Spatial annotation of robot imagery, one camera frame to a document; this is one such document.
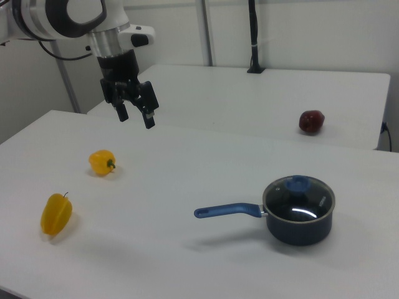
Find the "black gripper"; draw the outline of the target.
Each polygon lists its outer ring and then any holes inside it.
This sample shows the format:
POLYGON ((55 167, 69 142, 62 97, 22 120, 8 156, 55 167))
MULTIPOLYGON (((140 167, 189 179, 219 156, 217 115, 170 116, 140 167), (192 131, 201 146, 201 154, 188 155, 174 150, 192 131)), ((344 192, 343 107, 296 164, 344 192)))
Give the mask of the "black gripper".
POLYGON ((113 57, 98 57, 97 61, 103 75, 100 84, 104 99, 114 107, 119 120, 124 122, 128 119, 123 103, 128 100, 142 113, 146 129, 154 127, 153 117, 159 103, 151 82, 140 83, 138 80, 139 68, 134 50, 113 57))

